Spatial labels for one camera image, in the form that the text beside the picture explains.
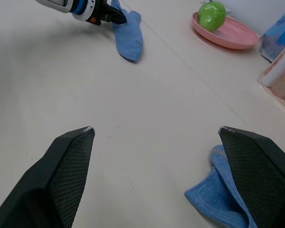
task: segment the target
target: apple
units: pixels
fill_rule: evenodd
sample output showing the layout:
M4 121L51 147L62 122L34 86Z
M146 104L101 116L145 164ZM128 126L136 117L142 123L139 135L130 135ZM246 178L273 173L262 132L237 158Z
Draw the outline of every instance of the apple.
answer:
M211 1L201 6L198 14L198 23L209 32L221 27L226 18L226 9L222 3Z

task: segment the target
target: pink dish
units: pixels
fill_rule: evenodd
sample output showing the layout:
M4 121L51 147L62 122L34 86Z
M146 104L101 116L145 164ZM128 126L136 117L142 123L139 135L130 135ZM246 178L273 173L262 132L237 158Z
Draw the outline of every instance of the pink dish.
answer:
M195 30L207 40L230 49L249 49L259 41L257 34L246 25L226 17L224 24L214 32L205 30L198 24L198 13L192 16Z

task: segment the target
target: tissue box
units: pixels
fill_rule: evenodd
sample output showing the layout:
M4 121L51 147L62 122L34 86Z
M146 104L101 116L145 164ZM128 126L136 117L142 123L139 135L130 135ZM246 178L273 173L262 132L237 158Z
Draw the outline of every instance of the tissue box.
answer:
M285 48L285 14L264 35L261 56L273 62Z

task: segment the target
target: pink plate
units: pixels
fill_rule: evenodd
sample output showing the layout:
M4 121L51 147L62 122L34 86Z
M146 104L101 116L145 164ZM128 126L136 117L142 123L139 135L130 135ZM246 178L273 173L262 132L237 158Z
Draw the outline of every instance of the pink plate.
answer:
M230 49L249 49L258 43L257 34L246 25L226 17L224 24L213 33L198 24L198 13L192 16L195 30L207 40Z

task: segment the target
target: white wall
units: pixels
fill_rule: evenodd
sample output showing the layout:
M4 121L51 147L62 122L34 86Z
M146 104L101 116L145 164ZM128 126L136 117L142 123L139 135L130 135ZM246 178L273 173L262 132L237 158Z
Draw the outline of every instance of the white wall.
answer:
M285 0L217 0L232 16L263 35L285 13Z

